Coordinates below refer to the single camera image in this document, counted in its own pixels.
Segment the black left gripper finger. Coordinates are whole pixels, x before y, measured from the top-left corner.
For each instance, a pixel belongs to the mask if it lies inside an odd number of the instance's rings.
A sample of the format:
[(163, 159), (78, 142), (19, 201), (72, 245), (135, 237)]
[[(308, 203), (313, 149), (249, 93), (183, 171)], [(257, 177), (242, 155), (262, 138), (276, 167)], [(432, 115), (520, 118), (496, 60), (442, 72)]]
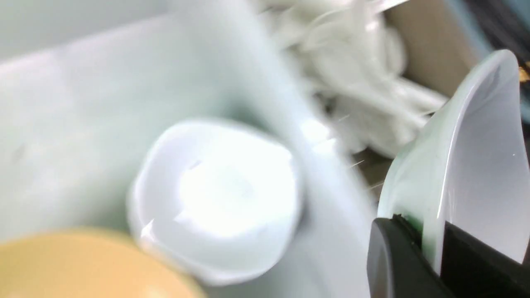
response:
[(529, 267), (447, 223), (441, 273), (422, 253), (422, 236), (401, 215), (372, 222), (367, 277), (373, 298), (528, 298)]

